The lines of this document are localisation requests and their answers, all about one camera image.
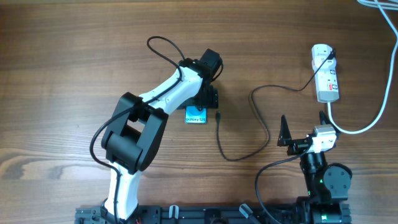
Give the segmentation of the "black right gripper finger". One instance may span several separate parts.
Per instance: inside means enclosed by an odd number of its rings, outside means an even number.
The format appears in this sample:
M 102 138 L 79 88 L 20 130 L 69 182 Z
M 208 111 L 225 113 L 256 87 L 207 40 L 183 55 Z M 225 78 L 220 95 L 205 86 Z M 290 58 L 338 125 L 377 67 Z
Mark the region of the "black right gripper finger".
M 279 147 L 288 146 L 292 144 L 292 137 L 290 134 L 289 126 L 285 115 L 281 116 L 280 133 L 278 137 L 277 145 Z
M 332 125 L 332 127 L 335 130 L 336 134 L 340 134 L 340 130 L 334 124 L 332 124 L 332 122 L 329 120 L 327 115 L 322 110 L 319 112 L 319 117 L 320 117 L 320 124 L 321 125 L 330 124 L 330 125 Z

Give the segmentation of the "blue Galaxy smartphone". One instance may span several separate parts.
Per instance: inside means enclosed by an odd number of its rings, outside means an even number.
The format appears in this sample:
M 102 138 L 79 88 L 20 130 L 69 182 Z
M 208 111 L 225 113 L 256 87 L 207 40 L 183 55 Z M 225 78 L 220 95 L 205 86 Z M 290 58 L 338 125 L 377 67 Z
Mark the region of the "blue Galaxy smartphone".
M 196 106 L 188 106 L 185 109 L 185 122 L 188 124 L 205 124 L 206 117 L 206 108 L 198 109 Z

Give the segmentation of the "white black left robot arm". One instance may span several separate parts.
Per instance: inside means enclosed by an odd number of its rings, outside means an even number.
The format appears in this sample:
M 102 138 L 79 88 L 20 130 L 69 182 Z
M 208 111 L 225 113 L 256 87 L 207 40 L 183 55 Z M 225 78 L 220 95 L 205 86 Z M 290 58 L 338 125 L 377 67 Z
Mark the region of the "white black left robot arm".
M 179 61 L 175 73 L 155 89 L 120 97 L 101 128 L 101 147 L 111 168 L 109 195 L 101 205 L 106 223 L 127 223 L 135 215 L 141 174 L 159 150 L 169 115 L 189 106 L 218 107 L 218 91 L 211 83 L 222 68 L 219 53 L 207 49 L 200 59 Z

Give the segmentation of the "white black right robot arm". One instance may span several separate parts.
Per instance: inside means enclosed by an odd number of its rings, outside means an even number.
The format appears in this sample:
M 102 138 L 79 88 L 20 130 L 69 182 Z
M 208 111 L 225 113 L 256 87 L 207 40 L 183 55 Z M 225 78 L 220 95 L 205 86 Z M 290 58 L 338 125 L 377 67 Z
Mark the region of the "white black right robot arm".
M 340 163 L 329 164 L 325 153 L 332 150 L 340 131 L 320 112 L 320 125 L 302 139 L 293 139 L 285 116 L 281 116 L 278 146 L 287 147 L 287 155 L 299 156 L 308 191 L 295 203 L 294 223 L 351 223 L 348 190 L 353 173 Z

